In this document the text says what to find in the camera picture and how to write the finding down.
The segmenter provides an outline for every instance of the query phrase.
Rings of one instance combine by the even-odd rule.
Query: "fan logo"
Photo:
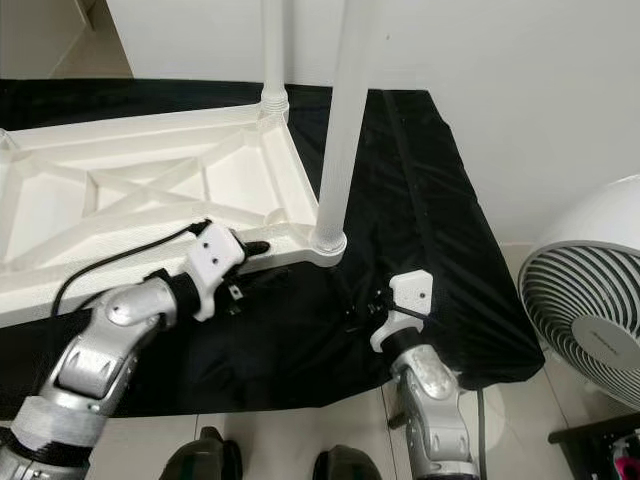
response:
[[[600,335],[598,335],[598,332],[596,332],[594,330],[591,330],[590,333],[591,333],[591,335],[596,337],[598,340],[600,340],[600,343],[602,343],[605,347],[607,347],[609,349],[609,351],[611,353],[613,353],[616,357],[620,356],[620,353],[615,348],[613,348],[611,345],[609,345],[604,338],[602,338]]]

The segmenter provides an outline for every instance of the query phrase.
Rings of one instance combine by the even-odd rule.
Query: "black boot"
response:
[[[382,480],[382,477],[369,455],[337,445],[318,455],[313,480]]]
[[[200,438],[180,447],[164,467],[160,480],[242,480],[238,444],[223,440],[214,427],[204,427]]]

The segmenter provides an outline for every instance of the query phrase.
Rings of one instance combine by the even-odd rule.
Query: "white wall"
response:
[[[49,78],[86,28],[76,0],[0,0],[0,77]]]
[[[331,84],[341,0],[286,0],[290,82]],[[136,77],[260,80],[258,0],[108,0]],[[427,88],[498,240],[640,173],[640,2],[389,0],[372,86]]]

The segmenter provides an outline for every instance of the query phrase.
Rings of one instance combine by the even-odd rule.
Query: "white pole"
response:
[[[323,252],[346,246],[342,232],[360,127],[367,100],[373,39],[383,0],[345,0],[338,66],[331,98],[318,220],[311,242]]]
[[[262,0],[262,58],[264,86],[262,110],[266,114],[289,110],[284,89],[284,6],[283,0]]]

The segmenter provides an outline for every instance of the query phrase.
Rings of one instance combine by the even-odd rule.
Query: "tile floor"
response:
[[[93,31],[55,76],[131,77],[105,0],[97,0],[89,18]],[[520,244],[503,248],[512,275],[528,248]],[[585,388],[580,376],[549,353],[547,360],[544,370],[528,382],[495,385],[485,393],[487,464],[492,480],[514,478],[514,472],[524,480],[571,478],[560,449],[547,443],[547,435],[629,411]],[[395,403],[394,387],[388,384],[322,409],[112,419],[92,455],[88,478],[157,479],[179,446],[196,438],[202,426],[214,425],[239,443],[247,479],[310,479],[320,451],[346,444],[367,452],[384,480],[409,480],[403,428],[390,431],[386,424]],[[477,453],[475,394],[463,395],[460,405],[472,450]]]

